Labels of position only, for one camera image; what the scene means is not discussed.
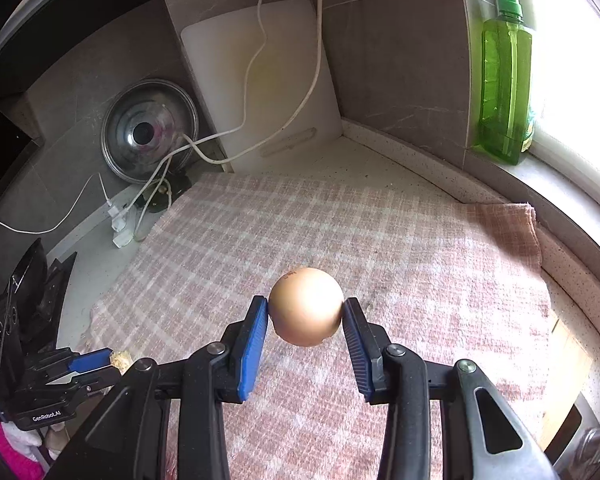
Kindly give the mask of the left hand in glove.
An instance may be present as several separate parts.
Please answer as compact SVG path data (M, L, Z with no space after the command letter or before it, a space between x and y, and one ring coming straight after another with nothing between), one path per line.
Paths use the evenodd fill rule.
M21 430L0 422L0 458L17 479L43 479L70 440L60 422L46 430Z

